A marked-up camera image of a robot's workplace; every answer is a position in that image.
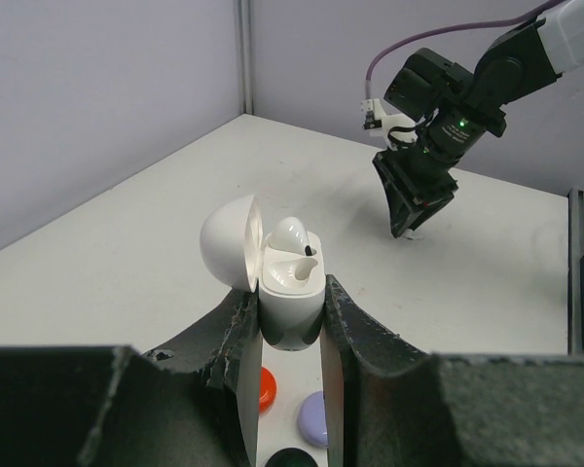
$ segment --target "white earbud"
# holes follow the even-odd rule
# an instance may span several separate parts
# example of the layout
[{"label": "white earbud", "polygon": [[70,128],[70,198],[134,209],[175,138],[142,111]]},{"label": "white earbud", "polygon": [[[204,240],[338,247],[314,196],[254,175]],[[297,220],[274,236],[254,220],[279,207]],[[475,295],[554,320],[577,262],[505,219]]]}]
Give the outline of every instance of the white earbud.
[{"label": "white earbud", "polygon": [[296,217],[287,217],[277,224],[269,237],[269,245],[275,250],[304,256],[312,255],[308,231]]}]

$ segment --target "white table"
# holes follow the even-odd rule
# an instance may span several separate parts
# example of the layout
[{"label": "white table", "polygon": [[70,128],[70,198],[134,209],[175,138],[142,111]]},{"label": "white table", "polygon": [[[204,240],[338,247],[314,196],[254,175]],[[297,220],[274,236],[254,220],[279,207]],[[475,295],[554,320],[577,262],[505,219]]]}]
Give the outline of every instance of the white table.
[{"label": "white table", "polygon": [[[460,190],[394,239],[376,148],[242,116],[0,251],[0,345],[130,343],[144,351],[214,308],[228,289],[199,251],[205,217],[255,193],[265,233],[295,215],[355,301],[426,351],[566,351],[567,201],[454,170]],[[258,466],[289,446],[321,389],[319,346],[265,344],[279,392],[260,421]]]}]

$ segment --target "gray wall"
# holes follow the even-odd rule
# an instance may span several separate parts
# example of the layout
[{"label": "gray wall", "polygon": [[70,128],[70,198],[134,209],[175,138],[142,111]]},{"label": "gray wall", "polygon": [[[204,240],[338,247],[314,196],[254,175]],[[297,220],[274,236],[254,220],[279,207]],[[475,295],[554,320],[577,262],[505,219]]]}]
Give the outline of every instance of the gray wall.
[{"label": "gray wall", "polygon": [[0,248],[238,103],[233,0],[0,0]]},{"label": "gray wall", "polygon": [[[361,130],[359,111],[365,71],[379,51],[426,29],[511,18],[542,1],[254,0],[256,114],[382,145]],[[439,36],[388,56],[375,70],[375,97],[418,48],[471,70],[502,31]],[[459,167],[562,195],[584,189],[584,67],[505,110],[505,135],[485,135]]]}]

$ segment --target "white earbud case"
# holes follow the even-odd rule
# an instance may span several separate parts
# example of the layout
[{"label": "white earbud case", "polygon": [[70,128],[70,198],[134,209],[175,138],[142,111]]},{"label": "white earbud case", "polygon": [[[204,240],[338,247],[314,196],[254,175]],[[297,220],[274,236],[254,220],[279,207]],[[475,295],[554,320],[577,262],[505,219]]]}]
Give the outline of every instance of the white earbud case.
[{"label": "white earbud case", "polygon": [[[276,241],[270,242],[273,234]],[[284,219],[271,235],[263,238],[255,197],[237,199],[203,223],[201,256],[224,284],[245,292],[258,290],[266,342],[281,350],[302,350],[317,339],[322,323],[326,277],[320,238],[311,232],[304,238],[305,229],[294,218]],[[309,243],[311,256],[301,254],[303,248],[295,245],[299,240]]]}]

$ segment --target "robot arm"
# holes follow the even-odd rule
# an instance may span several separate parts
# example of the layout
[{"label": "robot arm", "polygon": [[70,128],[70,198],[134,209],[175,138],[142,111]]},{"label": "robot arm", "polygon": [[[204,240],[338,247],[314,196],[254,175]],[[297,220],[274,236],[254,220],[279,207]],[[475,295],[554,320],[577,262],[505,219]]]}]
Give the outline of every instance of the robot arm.
[{"label": "robot arm", "polygon": [[373,164],[387,194],[393,235],[417,228],[454,198],[457,184],[448,171],[485,132],[503,134],[502,105],[583,64],[584,0],[503,34],[474,73],[429,49],[411,55],[384,96],[404,116],[387,115],[378,99],[362,104],[364,128],[380,129],[388,144]]}]

